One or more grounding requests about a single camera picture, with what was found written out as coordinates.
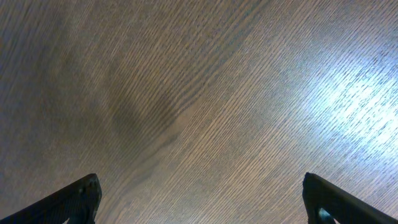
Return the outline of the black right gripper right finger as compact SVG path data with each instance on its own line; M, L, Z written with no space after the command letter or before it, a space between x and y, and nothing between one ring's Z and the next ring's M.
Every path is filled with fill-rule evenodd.
M305 174L302 197L309 224L397 224L395 218L313 173Z

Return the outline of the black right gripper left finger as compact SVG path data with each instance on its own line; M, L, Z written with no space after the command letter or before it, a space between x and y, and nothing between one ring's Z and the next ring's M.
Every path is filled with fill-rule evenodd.
M102 196L96 174L88 174L28 207L1 220L1 224L92 224Z

